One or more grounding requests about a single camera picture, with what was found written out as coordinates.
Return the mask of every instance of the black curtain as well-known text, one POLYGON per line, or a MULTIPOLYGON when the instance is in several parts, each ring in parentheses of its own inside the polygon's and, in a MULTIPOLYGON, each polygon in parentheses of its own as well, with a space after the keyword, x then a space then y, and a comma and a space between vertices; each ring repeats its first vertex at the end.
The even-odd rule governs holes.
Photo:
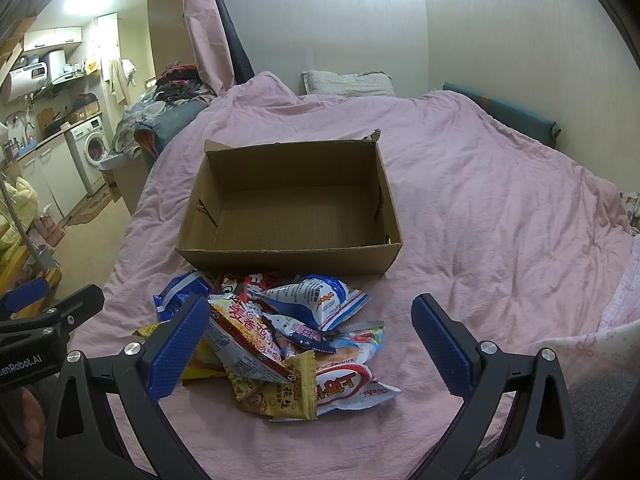
POLYGON ((225 29, 226 42, 229 45, 229 52, 231 53, 231 64, 234 67, 236 83, 246 83, 255 75, 254 69, 242 47, 242 43, 240 43, 234 22, 231 21, 231 16, 228 10, 226 10, 225 1, 216 0, 216 5, 218 6, 222 26, 225 29))

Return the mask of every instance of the floor mat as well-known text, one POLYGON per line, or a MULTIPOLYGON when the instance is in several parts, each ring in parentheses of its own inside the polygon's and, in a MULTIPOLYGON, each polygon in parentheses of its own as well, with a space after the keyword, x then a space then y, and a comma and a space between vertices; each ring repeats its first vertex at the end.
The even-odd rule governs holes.
POLYGON ((111 195, 109 193, 109 187, 105 184, 93 196, 89 197, 87 201, 79 207, 78 211, 71 215, 66 225, 88 224, 100 214, 100 211, 107 207, 109 202, 111 202, 111 195))

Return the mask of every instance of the metal screw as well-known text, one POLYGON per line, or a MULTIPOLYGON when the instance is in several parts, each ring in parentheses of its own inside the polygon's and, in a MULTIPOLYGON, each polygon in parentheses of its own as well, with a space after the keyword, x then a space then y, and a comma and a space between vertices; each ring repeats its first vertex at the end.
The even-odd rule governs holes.
POLYGON ((547 361, 553 361, 556 358, 556 353, 551 348, 543 348, 542 358, 547 361))
POLYGON ((480 349, 485 354, 495 354, 498 351, 498 347, 496 346, 496 344, 491 341, 482 341, 480 343, 480 349))
POLYGON ((140 346, 140 343, 128 343, 125 347, 124 347, 124 353, 127 355, 135 355, 138 352, 140 352, 140 348, 142 348, 140 346))
POLYGON ((75 363, 80 359, 80 357, 81 357, 80 352, 78 350, 73 350, 69 352, 69 354, 66 356, 66 360, 69 361, 70 363, 75 363))

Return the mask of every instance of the floor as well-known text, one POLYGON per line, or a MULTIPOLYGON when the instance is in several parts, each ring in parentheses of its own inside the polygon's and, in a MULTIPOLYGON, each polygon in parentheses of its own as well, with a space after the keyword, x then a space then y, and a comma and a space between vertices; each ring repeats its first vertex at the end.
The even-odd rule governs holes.
POLYGON ((57 299, 90 283, 103 286, 107 282, 129 218, 124 200, 120 199, 111 202, 88 224, 66 228, 66 234, 54 252, 62 269, 57 299))

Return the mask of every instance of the pink blanket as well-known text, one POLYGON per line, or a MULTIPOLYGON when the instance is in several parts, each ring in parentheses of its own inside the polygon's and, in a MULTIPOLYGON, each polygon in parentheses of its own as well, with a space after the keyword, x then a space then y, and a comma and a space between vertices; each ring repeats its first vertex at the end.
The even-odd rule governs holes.
MULTIPOLYGON (((104 287, 104 310, 70 348, 118 352, 156 321, 152 294, 188 268, 174 245, 205 139, 356 139, 376 128, 404 247, 385 276, 348 282, 372 297, 356 319, 386 321, 370 366, 403 393, 362 412, 276 424, 236 410, 224 379, 178 386, 160 404, 212 478, 403 478, 460 406, 411 327, 416 295, 433 294, 477 338, 535 352, 539 340, 594 332, 616 289, 632 237, 613 184, 453 92, 299 98, 263 73, 216 99, 159 157, 104 287)), ((120 406, 114 413, 124 420, 120 406)), ((130 428, 122 431, 141 463, 130 428)))

